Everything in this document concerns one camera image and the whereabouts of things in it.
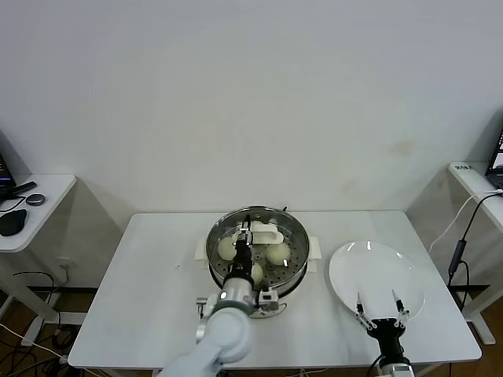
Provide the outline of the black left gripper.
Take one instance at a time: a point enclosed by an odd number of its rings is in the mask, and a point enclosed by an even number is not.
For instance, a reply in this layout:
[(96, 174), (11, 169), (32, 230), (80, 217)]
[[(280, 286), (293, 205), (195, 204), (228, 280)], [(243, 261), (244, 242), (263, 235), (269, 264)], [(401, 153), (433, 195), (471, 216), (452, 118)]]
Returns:
[(250, 232), (252, 226), (251, 216), (247, 214), (240, 226), (240, 231), (234, 234), (234, 246), (236, 255), (229, 268), (229, 278), (239, 278), (246, 281), (252, 279), (252, 242), (253, 235)]

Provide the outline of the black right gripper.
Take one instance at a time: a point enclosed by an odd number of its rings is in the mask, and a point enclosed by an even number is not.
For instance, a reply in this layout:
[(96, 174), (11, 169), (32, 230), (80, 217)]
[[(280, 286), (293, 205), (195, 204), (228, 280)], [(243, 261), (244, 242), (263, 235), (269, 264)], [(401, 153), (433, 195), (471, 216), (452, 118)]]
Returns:
[(391, 291), (395, 300), (398, 316), (394, 318), (382, 318), (370, 320), (365, 315), (365, 310), (360, 293), (357, 293), (356, 313), (360, 325), (367, 330), (367, 334), (378, 342), (382, 356), (402, 356), (403, 349), (399, 341), (405, 333), (406, 322), (409, 319), (410, 311), (405, 308), (403, 301)]

